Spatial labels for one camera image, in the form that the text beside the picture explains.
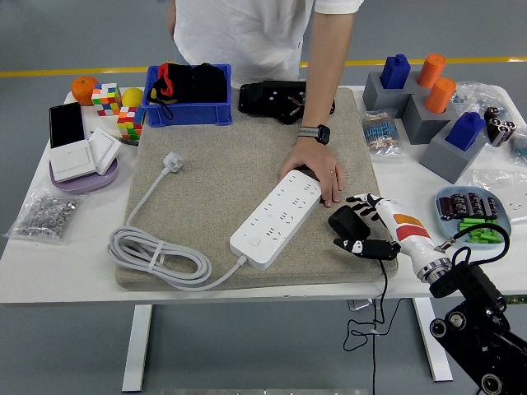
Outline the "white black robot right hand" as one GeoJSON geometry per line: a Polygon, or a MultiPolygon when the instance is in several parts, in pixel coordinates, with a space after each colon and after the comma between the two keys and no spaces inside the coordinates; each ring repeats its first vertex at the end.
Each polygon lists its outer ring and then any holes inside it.
{"type": "Polygon", "coordinates": [[[335,239],[339,248],[359,258],[393,260],[399,253],[411,258],[413,271],[421,282],[432,283],[452,268],[448,256],[436,250],[424,225],[409,209],[371,193],[362,193],[347,199],[355,202],[352,209],[361,215],[370,214],[373,221],[380,221],[392,237],[391,241],[377,239],[335,239]]]}

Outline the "person's left hand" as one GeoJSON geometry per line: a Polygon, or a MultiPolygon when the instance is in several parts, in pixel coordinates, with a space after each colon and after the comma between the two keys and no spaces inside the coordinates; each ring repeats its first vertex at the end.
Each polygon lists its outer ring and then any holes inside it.
{"type": "Polygon", "coordinates": [[[291,170],[306,166],[319,180],[321,199],[330,208],[341,202],[345,173],[335,154],[313,137],[298,137],[279,172],[283,179],[291,170]]]}

